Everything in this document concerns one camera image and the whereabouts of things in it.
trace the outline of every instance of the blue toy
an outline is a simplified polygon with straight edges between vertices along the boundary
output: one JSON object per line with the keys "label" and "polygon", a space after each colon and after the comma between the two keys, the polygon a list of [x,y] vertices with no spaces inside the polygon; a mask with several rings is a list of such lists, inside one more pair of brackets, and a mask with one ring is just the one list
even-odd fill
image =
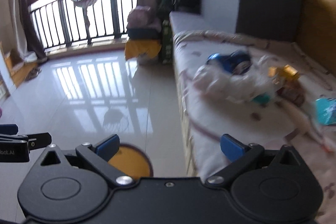
{"label": "blue toy", "polygon": [[233,75],[243,75],[251,68],[252,62],[248,53],[235,51],[231,55],[212,54],[209,56],[206,64],[219,65]]}

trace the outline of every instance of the metal railing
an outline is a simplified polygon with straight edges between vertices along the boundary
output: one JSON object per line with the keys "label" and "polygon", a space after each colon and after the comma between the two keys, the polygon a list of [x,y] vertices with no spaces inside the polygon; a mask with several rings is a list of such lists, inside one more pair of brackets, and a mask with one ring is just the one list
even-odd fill
{"label": "metal railing", "polygon": [[[43,47],[50,49],[64,45],[69,47],[74,42],[87,41],[91,44],[102,37],[120,37],[127,34],[127,15],[136,4],[137,0],[117,0],[118,10],[113,11],[111,0],[97,0],[88,7],[87,14],[91,23],[89,29],[85,28],[82,8],[76,7],[71,0],[55,0],[32,10],[30,14]],[[114,31],[112,13],[118,13],[115,18],[119,19],[119,32]],[[67,28],[65,33],[68,34],[68,39],[65,38],[64,27]]]}

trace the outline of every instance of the glossy floor tile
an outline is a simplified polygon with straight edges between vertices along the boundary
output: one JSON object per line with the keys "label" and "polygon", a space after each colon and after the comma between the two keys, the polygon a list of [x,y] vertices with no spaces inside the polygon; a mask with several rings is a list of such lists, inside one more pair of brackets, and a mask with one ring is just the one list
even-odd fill
{"label": "glossy floor tile", "polygon": [[[61,149],[117,133],[149,156],[155,176],[184,176],[179,109],[172,66],[138,66],[122,51],[49,61],[3,104],[1,124],[19,134],[49,132]],[[0,164],[0,218],[21,222],[16,192],[41,151],[26,164]]]}

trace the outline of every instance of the blue gripper pad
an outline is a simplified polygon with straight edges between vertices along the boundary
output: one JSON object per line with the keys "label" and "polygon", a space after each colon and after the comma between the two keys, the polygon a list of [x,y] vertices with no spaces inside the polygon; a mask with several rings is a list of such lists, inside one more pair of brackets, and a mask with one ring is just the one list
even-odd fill
{"label": "blue gripper pad", "polygon": [[114,135],[97,146],[95,153],[103,160],[109,161],[118,152],[119,145],[120,139],[118,135]]}
{"label": "blue gripper pad", "polygon": [[224,155],[231,161],[238,160],[249,150],[247,145],[231,137],[229,134],[224,134],[220,139],[220,148]]}

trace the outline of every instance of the mattress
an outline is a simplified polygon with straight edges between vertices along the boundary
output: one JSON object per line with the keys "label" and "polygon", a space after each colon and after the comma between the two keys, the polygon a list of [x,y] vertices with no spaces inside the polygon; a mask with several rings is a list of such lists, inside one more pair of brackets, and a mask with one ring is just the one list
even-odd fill
{"label": "mattress", "polygon": [[[188,175],[205,180],[230,164],[219,145],[221,135],[228,133],[242,143],[259,143],[267,149],[279,149],[283,144],[294,145],[322,187],[330,192],[335,186],[332,180],[336,177],[336,160],[334,155],[326,155],[322,149],[325,127],[315,121],[314,102],[321,96],[336,97],[336,79],[305,56],[295,43],[214,32],[201,16],[194,14],[172,12],[170,22],[174,34],[174,67]],[[231,54],[238,49],[248,51],[253,62],[267,55],[272,66],[290,64],[296,68],[301,74],[299,81],[306,90],[304,105],[299,109],[276,98],[264,108],[252,102],[234,104],[204,98],[192,82],[197,69],[213,53]],[[260,119],[254,120],[253,113],[257,113]],[[311,155],[312,151],[319,158],[324,155],[327,163],[317,162],[318,158]],[[325,195],[321,207],[319,220],[324,218],[323,223],[336,217],[332,210],[328,210],[336,205],[336,198],[332,195]]]}

